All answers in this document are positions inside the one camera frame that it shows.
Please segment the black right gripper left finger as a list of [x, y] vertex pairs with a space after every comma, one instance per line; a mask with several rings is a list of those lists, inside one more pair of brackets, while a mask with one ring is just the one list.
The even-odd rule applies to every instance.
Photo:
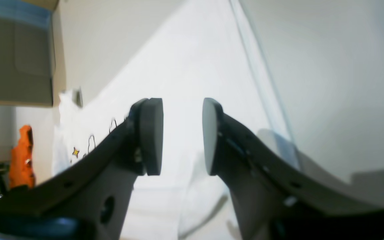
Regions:
[[163, 102], [142, 99], [89, 154], [0, 199], [0, 240], [117, 240], [138, 176], [161, 173]]

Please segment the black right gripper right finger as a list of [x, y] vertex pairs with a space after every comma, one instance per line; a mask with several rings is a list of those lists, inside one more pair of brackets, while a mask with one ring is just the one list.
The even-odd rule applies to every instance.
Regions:
[[204, 99], [202, 125], [207, 173], [229, 188], [242, 239], [384, 239], [384, 208], [294, 169], [215, 99]]

